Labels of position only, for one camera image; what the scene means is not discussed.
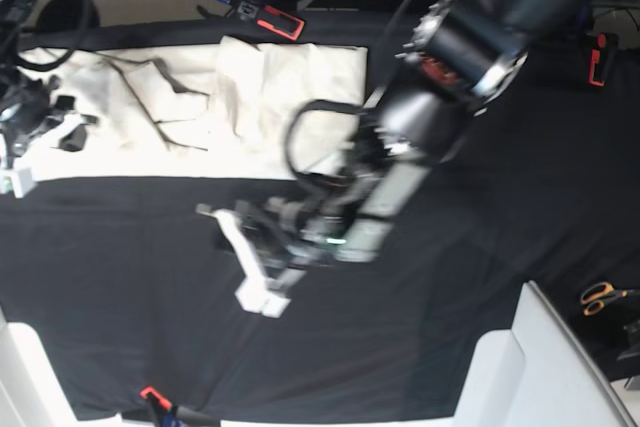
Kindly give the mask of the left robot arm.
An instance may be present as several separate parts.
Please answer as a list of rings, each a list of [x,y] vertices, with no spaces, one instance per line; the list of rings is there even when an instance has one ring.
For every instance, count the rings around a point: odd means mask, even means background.
[[[314,268],[368,263],[425,178],[461,147],[473,119],[524,64],[530,45],[589,0],[440,0],[422,16],[391,79],[361,106],[313,101],[295,114],[294,137],[313,112],[349,115],[356,130],[328,175],[294,169],[301,201],[198,206],[213,218],[244,277],[235,296],[249,313],[281,316]]]

